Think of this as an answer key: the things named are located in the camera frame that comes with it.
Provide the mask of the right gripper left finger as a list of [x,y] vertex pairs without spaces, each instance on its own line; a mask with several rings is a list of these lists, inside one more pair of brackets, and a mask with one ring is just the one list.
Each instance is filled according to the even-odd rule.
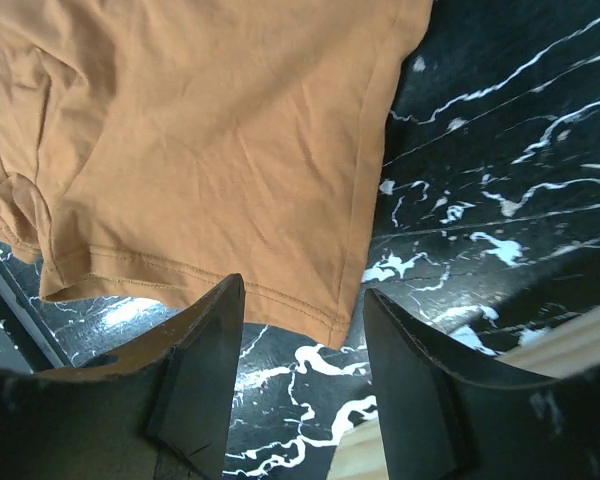
[[242,338],[231,274],[198,302],[79,368],[41,373],[61,395],[85,479],[218,479]]

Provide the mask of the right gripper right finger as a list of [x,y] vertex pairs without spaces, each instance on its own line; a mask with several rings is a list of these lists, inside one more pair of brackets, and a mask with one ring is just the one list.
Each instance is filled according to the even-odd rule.
[[501,364],[374,289],[363,316],[391,478],[600,479],[600,361]]

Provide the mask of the brown boxer underwear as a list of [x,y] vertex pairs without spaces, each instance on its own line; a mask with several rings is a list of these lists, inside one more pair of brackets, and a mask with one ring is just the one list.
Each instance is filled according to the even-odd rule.
[[0,1],[0,242],[39,297],[245,316],[341,347],[428,1]]

